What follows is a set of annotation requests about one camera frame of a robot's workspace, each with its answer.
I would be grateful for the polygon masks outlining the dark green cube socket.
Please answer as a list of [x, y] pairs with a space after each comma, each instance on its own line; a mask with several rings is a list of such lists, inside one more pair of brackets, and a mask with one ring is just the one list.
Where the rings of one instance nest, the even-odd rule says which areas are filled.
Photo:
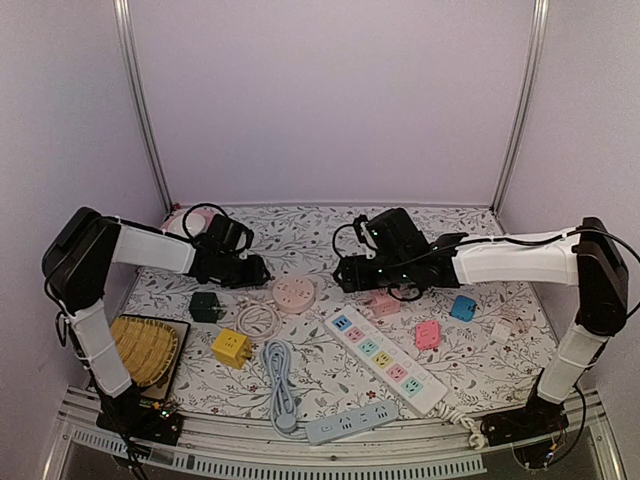
[[194, 292], [189, 313], [196, 323], [216, 324], [226, 315], [226, 307], [220, 303], [215, 292]]

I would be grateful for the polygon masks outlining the pink cube socket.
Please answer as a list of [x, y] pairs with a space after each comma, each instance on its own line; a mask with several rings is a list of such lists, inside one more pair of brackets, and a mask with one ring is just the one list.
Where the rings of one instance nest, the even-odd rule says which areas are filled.
[[387, 317], [400, 311], [400, 301], [384, 290], [374, 292], [365, 305], [373, 318]]

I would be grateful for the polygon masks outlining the round pink socket base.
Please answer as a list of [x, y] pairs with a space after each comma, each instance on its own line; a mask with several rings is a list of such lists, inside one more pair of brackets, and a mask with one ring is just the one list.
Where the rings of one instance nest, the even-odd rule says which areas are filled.
[[276, 308], [287, 314], [301, 314], [314, 304], [315, 285], [306, 277], [282, 277], [272, 287]]

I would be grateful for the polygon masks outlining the pink plug adapter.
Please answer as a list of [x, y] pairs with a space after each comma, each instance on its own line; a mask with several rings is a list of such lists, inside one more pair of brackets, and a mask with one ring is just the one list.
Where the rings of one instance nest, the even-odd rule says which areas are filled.
[[417, 349], [429, 350], [437, 348], [441, 343], [441, 326], [438, 321], [429, 320], [420, 323], [415, 329], [415, 346]]

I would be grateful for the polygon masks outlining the light blue cube plug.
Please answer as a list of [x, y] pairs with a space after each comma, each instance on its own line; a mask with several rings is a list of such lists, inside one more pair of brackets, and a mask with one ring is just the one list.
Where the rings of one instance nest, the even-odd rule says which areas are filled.
[[462, 322], [471, 322], [477, 309], [477, 302], [467, 296], [459, 295], [455, 298], [450, 315]]

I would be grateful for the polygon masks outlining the yellow cube socket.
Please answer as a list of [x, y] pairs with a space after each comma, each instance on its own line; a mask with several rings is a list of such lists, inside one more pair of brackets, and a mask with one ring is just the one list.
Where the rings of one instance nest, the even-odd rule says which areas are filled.
[[219, 363], [236, 370], [241, 370], [245, 363], [252, 358], [250, 338], [243, 333], [227, 328], [219, 332], [211, 349]]

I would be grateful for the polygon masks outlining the white power strip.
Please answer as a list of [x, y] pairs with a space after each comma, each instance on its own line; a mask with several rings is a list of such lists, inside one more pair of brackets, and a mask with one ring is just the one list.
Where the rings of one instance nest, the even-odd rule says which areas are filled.
[[443, 405], [447, 387], [355, 308], [339, 310], [324, 327], [414, 415], [425, 417]]

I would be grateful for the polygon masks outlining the light blue power strip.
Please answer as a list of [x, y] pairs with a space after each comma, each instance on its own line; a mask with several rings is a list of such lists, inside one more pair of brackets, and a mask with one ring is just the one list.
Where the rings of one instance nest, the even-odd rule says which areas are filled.
[[398, 418], [396, 403], [384, 400], [311, 421], [304, 430], [309, 444], [319, 446], [384, 426]]

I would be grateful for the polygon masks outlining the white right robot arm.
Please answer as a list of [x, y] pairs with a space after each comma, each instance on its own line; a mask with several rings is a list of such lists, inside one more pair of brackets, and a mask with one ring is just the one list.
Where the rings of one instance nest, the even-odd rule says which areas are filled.
[[559, 231], [493, 236], [445, 233], [430, 241], [403, 208], [350, 223], [365, 252], [338, 256], [334, 281], [346, 293], [408, 287], [429, 289], [523, 282], [532, 285], [552, 316], [562, 313], [558, 301], [575, 296], [565, 311], [566, 323], [556, 353], [543, 368], [536, 399], [517, 415], [517, 427], [537, 436], [556, 417], [582, 375], [599, 359], [638, 310], [629, 303], [630, 273], [626, 257], [638, 252], [609, 232], [597, 217]]

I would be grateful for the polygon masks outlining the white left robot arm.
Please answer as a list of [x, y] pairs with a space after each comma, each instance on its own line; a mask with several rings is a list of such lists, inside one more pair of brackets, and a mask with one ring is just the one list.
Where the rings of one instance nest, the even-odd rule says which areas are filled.
[[226, 289], [262, 286], [271, 275], [265, 260], [251, 253], [253, 240], [253, 231], [225, 211], [200, 233], [173, 233], [81, 207], [46, 250], [41, 263], [45, 294], [70, 326], [98, 390], [116, 398], [108, 412], [126, 433], [141, 433], [149, 415], [123, 395], [136, 382], [117, 351], [106, 316], [104, 298], [113, 267], [163, 270]]

